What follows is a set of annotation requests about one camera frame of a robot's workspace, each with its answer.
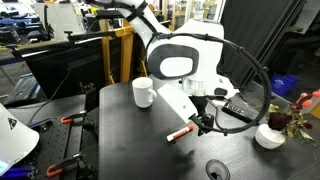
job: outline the black tabletop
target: black tabletop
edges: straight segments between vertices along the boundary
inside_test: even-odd
[[[65,173],[62,176],[45,178],[46,170],[49,166],[60,162],[63,158],[71,157],[80,151],[82,126],[70,126],[60,123],[62,117],[79,113],[85,109],[85,95],[72,96],[63,99],[53,100],[45,105],[34,117],[32,122],[41,121],[51,117],[55,122],[49,126],[49,130],[40,133],[40,153],[36,156],[39,174],[38,179],[77,179],[76,165],[71,165],[65,168]],[[32,104],[25,107],[37,106],[42,103]],[[31,109],[8,109],[22,123],[29,122],[30,118],[38,108]]]
[[[153,80],[154,89],[165,83]],[[245,105],[236,97],[232,101]],[[215,114],[210,106],[207,112]],[[225,127],[243,125],[223,112],[219,121]],[[293,140],[274,150],[262,148],[254,140],[257,127],[226,137],[215,132],[198,137],[195,128],[168,143],[167,135],[188,124],[160,96],[150,108],[139,109],[134,104],[131,82],[100,91],[99,124],[99,179],[209,179],[206,163],[218,159],[227,165],[234,180],[283,180],[317,162]]]

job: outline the red marker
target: red marker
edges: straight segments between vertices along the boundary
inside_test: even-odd
[[[193,131],[193,129],[194,129],[194,125],[191,124],[188,127],[185,127],[175,133],[170,134],[169,136],[167,136],[167,139],[168,139],[168,141],[178,139],[179,137],[187,134],[188,132]]]

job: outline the white mug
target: white mug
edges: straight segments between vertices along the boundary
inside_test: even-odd
[[[132,82],[134,101],[140,108],[151,106],[157,99],[157,93],[153,90],[152,79],[148,77],[139,77]]]

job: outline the blue bin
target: blue bin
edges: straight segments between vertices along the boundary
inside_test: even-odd
[[[291,74],[287,76],[274,74],[271,78],[272,92],[278,94],[279,96],[284,96],[298,81],[299,79]]]

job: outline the monitor screen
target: monitor screen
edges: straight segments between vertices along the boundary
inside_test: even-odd
[[[91,101],[95,102],[91,103],[98,105],[99,90],[105,86],[101,38],[77,44],[60,42],[23,49],[23,52],[22,59],[47,98],[53,96],[59,84],[68,76],[53,99],[78,94],[86,94],[88,99],[88,95],[94,94],[94,100]]]

